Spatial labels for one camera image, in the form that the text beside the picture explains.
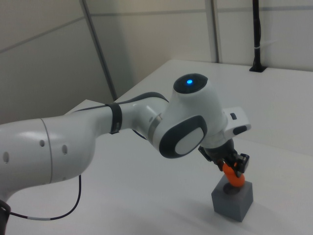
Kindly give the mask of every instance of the table surface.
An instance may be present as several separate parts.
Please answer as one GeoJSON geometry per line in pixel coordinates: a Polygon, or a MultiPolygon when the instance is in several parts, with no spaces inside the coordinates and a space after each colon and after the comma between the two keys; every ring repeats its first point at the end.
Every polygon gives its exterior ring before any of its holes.
{"type": "MultiPolygon", "coordinates": [[[[233,70],[238,78],[255,76],[246,73],[246,69],[247,66],[169,61],[118,101],[150,91],[162,93],[169,99],[177,75],[187,71],[205,74],[233,70]]],[[[291,72],[298,77],[311,75],[290,70],[271,69],[271,72],[291,72]]],[[[227,95],[222,93],[225,91],[223,82],[213,79],[213,83],[225,104],[227,95]]],[[[97,104],[86,100],[75,109],[97,104]]],[[[253,116],[246,108],[248,116],[253,116]]],[[[54,221],[11,216],[6,234],[312,234],[313,157],[263,144],[262,138],[258,142],[251,141],[249,137],[234,139],[236,150],[250,155],[245,175],[253,183],[254,202],[242,223],[214,212],[211,192],[223,174],[197,150],[179,159],[166,159],[148,141],[131,130],[123,130],[97,139],[93,161],[82,174],[81,201],[71,215],[54,221]]],[[[68,212],[77,194],[78,178],[74,178],[21,190],[8,204],[13,212],[53,217],[68,212]]]]}

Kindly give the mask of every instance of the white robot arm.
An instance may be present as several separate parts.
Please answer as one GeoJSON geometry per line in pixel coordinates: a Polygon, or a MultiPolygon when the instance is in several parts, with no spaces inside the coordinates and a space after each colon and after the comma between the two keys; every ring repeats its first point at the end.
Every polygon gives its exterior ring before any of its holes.
{"type": "Polygon", "coordinates": [[[188,74],[174,83],[170,102],[158,93],[146,93],[60,117],[0,125],[0,200],[6,202],[23,188],[80,175],[92,160],[98,136],[128,128],[166,158],[184,156],[200,144],[200,152],[217,165],[221,160],[244,162],[241,168],[232,165],[238,173],[247,165],[248,157],[236,158],[229,143],[251,128],[244,111],[223,110],[210,81],[188,74]],[[231,157],[216,154],[221,148],[231,157]]]}

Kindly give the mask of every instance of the black cable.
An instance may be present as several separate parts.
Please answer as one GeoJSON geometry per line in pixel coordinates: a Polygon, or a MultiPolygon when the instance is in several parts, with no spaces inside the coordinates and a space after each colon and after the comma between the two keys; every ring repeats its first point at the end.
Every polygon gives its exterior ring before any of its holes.
{"type": "Polygon", "coordinates": [[[76,207],[77,207],[77,205],[79,203],[79,200],[80,200],[80,195],[81,195],[81,192],[82,192],[82,176],[79,175],[78,179],[79,179],[78,197],[77,197],[75,206],[68,213],[66,213],[64,215],[61,215],[61,216],[58,216],[58,217],[53,217],[53,218],[31,217],[31,216],[26,216],[26,215],[22,215],[22,214],[17,214],[17,213],[14,213],[14,212],[10,212],[10,214],[14,215],[14,216],[17,216],[17,217],[20,217],[20,218],[23,218],[23,219],[41,220],[41,221],[56,220],[56,219],[61,219],[61,218],[64,218],[64,217],[68,216],[69,214],[71,214],[76,209],[76,207]]]}
{"type": "Polygon", "coordinates": [[[133,130],[137,135],[139,135],[140,137],[142,137],[144,140],[147,140],[143,135],[139,134],[137,131],[133,130]]]}

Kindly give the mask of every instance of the gray block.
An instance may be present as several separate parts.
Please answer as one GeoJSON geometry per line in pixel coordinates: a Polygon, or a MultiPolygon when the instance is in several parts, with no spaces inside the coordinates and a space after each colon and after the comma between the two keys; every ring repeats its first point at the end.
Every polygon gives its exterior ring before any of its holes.
{"type": "Polygon", "coordinates": [[[235,188],[224,175],[212,192],[212,201],[215,212],[242,222],[253,202],[252,183],[235,188]]]}

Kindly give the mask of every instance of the wall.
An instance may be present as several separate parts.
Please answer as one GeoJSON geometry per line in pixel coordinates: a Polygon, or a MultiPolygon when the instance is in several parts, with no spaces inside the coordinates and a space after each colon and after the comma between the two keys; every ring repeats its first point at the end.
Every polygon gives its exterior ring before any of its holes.
{"type": "MultiPolygon", "coordinates": [[[[217,2],[220,62],[252,65],[251,0],[217,2]]],[[[313,71],[313,1],[260,0],[261,62],[272,68],[313,71]]]]}
{"type": "Polygon", "coordinates": [[[111,102],[78,0],[0,1],[0,124],[111,102]]]}
{"type": "Polygon", "coordinates": [[[170,59],[216,60],[209,1],[87,0],[87,5],[118,96],[170,59]]]}

